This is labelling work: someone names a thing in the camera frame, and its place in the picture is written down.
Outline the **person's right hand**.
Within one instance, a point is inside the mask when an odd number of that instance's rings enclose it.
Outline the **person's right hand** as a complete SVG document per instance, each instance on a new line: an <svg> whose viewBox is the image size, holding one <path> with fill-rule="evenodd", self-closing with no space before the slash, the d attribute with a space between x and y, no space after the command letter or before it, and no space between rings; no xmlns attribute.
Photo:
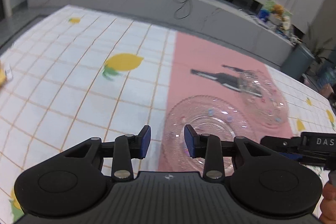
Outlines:
<svg viewBox="0 0 336 224"><path fill-rule="evenodd" d="M336 188L327 182L322 190L323 200L320 204L319 220L324 224L336 224Z"/></svg>

